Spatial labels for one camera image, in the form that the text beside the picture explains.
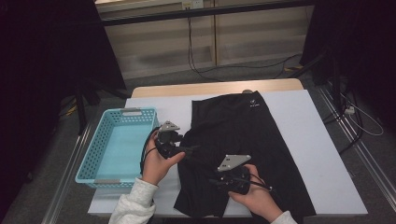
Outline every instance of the electrical outlet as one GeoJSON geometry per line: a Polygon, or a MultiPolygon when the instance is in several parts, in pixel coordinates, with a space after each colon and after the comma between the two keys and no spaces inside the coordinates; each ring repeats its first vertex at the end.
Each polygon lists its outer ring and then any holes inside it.
{"type": "Polygon", "coordinates": [[[181,2],[181,9],[183,9],[183,10],[192,9],[192,2],[191,1],[181,2]]]}
{"type": "Polygon", "coordinates": [[[194,0],[191,4],[193,9],[204,8],[204,0],[194,0]]]}

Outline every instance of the black cloth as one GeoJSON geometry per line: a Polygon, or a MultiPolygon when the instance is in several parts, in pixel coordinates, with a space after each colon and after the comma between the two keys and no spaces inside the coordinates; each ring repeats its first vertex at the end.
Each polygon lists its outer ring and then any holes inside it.
{"type": "Polygon", "coordinates": [[[225,155],[250,155],[282,210],[313,216],[315,209],[297,166],[258,92],[228,94],[192,102],[191,129],[182,147],[199,146],[178,164],[181,190],[175,208],[190,217],[222,217],[229,200],[208,179],[225,155]]]}

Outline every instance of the power cord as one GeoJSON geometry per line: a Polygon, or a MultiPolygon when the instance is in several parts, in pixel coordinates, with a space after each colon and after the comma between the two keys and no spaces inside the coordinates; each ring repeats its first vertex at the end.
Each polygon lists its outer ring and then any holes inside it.
{"type": "Polygon", "coordinates": [[[192,28],[191,28],[191,18],[187,18],[188,20],[188,24],[189,24],[189,66],[191,71],[195,72],[196,74],[198,74],[200,77],[205,78],[205,79],[210,79],[210,80],[215,80],[218,82],[223,82],[223,80],[217,79],[217,78],[213,78],[213,77],[205,77],[202,75],[202,73],[207,73],[210,71],[214,71],[217,69],[221,69],[221,68],[253,68],[253,69],[260,69],[260,68],[268,68],[268,67],[273,67],[279,64],[283,64],[282,65],[282,70],[274,77],[272,77],[272,79],[276,79],[277,77],[281,76],[283,74],[284,68],[285,68],[285,63],[297,56],[301,56],[301,53],[298,54],[294,54],[292,56],[289,56],[287,59],[284,59],[278,63],[273,63],[273,64],[269,64],[269,65],[264,65],[264,66],[246,66],[246,65],[226,65],[226,66],[216,66],[213,68],[209,68],[207,70],[202,70],[199,71],[196,67],[195,67],[195,62],[194,62],[194,58],[193,58],[193,54],[192,54],[192,40],[191,40],[191,33],[192,33],[192,28]]]}

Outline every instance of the wire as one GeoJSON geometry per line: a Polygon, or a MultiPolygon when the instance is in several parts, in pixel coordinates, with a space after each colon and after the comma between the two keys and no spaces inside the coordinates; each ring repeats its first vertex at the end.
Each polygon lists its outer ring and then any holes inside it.
{"type": "Polygon", "coordinates": [[[152,135],[153,133],[155,133],[155,132],[156,132],[157,130],[159,130],[159,129],[160,129],[160,127],[156,127],[156,128],[154,128],[153,130],[151,130],[151,132],[148,134],[148,137],[146,138],[145,144],[143,145],[142,155],[141,155],[141,157],[140,157],[140,174],[141,174],[141,175],[143,174],[143,168],[144,168],[144,166],[145,166],[145,161],[146,161],[147,155],[150,153],[150,151],[152,151],[153,149],[156,149],[156,147],[155,147],[155,148],[152,148],[152,149],[150,149],[150,150],[145,154],[145,152],[146,152],[146,147],[147,147],[147,145],[148,145],[148,143],[149,143],[149,139],[150,139],[151,135],[152,135]]]}
{"type": "Polygon", "coordinates": [[[195,72],[196,74],[198,74],[198,75],[199,75],[200,77],[202,77],[202,78],[206,78],[206,79],[211,79],[211,80],[223,82],[223,80],[220,80],[220,79],[217,79],[217,78],[213,78],[213,77],[204,77],[204,76],[202,75],[202,73],[207,73],[207,72],[214,71],[214,70],[221,69],[221,68],[253,68],[253,69],[256,69],[256,68],[268,68],[268,67],[273,67],[273,66],[276,66],[276,65],[279,65],[279,64],[283,64],[283,65],[282,65],[282,70],[279,72],[279,74],[277,74],[276,76],[272,77],[272,79],[275,79],[275,78],[277,78],[277,77],[279,77],[280,75],[283,74],[283,70],[284,70],[284,68],[285,68],[285,63],[286,63],[288,60],[290,60],[290,59],[292,59],[292,58],[294,58],[294,57],[297,57],[297,56],[301,56],[301,55],[302,55],[301,53],[294,54],[294,55],[292,55],[292,56],[289,56],[287,59],[284,59],[284,60],[282,60],[282,61],[280,61],[280,62],[278,62],[278,63],[273,63],[273,64],[269,64],[269,65],[264,65],[264,66],[226,65],[226,66],[216,66],[216,67],[213,67],[213,68],[209,68],[209,69],[207,69],[207,70],[199,71],[199,70],[195,67],[195,62],[194,62],[193,53],[192,53],[192,39],[191,39],[192,28],[191,28],[191,18],[187,18],[187,20],[188,20],[188,23],[189,23],[189,66],[190,66],[191,71],[195,72]]]}
{"type": "MultiPolygon", "coordinates": [[[[352,92],[352,97],[353,97],[353,100],[354,100],[354,102],[355,102],[355,105],[357,105],[357,104],[358,104],[358,101],[356,100],[355,93],[354,93],[353,91],[351,91],[351,92],[352,92]]],[[[360,126],[363,127],[363,122],[362,122],[362,119],[361,119],[361,113],[360,113],[359,110],[355,113],[355,116],[356,116],[356,118],[357,118],[358,123],[360,124],[360,126]]],[[[338,154],[339,154],[340,156],[341,156],[342,154],[344,154],[347,150],[349,150],[352,146],[354,146],[354,145],[361,139],[362,136],[363,136],[362,130],[361,130],[361,129],[358,129],[358,132],[356,133],[355,138],[349,143],[349,145],[347,145],[346,147],[344,147],[343,149],[341,149],[341,150],[338,152],[338,154]]]]}
{"type": "Polygon", "coordinates": [[[244,183],[249,183],[249,184],[252,184],[252,185],[256,185],[256,186],[262,187],[264,189],[267,189],[268,191],[272,191],[273,190],[272,187],[268,187],[265,184],[257,183],[257,182],[251,181],[251,180],[246,180],[246,179],[242,179],[242,178],[233,178],[233,180],[241,181],[241,182],[244,182],[244,183]]]}
{"type": "Polygon", "coordinates": [[[356,126],[358,126],[362,131],[364,131],[364,132],[366,132],[366,133],[368,133],[368,134],[370,134],[370,135],[373,135],[373,136],[380,136],[380,135],[382,135],[382,134],[384,133],[384,129],[382,128],[382,126],[381,126],[375,119],[373,119],[373,117],[371,117],[371,116],[368,115],[366,112],[364,112],[362,109],[360,109],[358,106],[356,106],[356,105],[354,105],[352,102],[350,102],[349,99],[347,99],[347,97],[345,97],[344,94],[341,94],[341,96],[344,97],[353,107],[355,107],[356,109],[358,109],[361,113],[363,113],[363,114],[364,114],[365,116],[367,116],[370,120],[372,120],[372,121],[381,129],[381,132],[380,132],[380,133],[370,133],[369,131],[367,131],[366,129],[364,129],[364,128],[362,127],[361,124],[359,124],[357,121],[355,121],[355,120],[352,118],[352,116],[350,116],[350,114],[349,114],[349,118],[351,119],[351,121],[352,121],[353,123],[355,123],[356,126]]]}
{"type": "Polygon", "coordinates": [[[189,66],[190,69],[195,72],[196,74],[198,74],[200,77],[205,78],[205,79],[210,79],[210,80],[215,80],[215,81],[219,81],[222,82],[222,80],[219,80],[217,78],[213,78],[213,77],[204,77],[201,72],[199,72],[197,70],[197,68],[195,67],[195,63],[194,63],[194,57],[192,54],[192,40],[191,40],[191,18],[187,18],[187,21],[189,22],[189,66]]]}

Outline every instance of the right hand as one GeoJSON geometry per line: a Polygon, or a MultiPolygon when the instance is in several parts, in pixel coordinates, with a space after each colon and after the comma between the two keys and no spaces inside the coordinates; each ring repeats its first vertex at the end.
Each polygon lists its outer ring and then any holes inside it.
{"type": "MultiPolygon", "coordinates": [[[[247,164],[245,167],[248,168],[251,174],[259,176],[256,166],[247,164]]],[[[259,183],[263,181],[262,179],[258,179],[253,175],[251,176],[250,181],[259,183]]],[[[243,204],[252,213],[264,217],[269,222],[273,222],[283,213],[274,202],[274,199],[271,197],[269,191],[262,187],[250,185],[249,191],[246,195],[231,191],[229,191],[228,194],[234,201],[243,204]]]]}

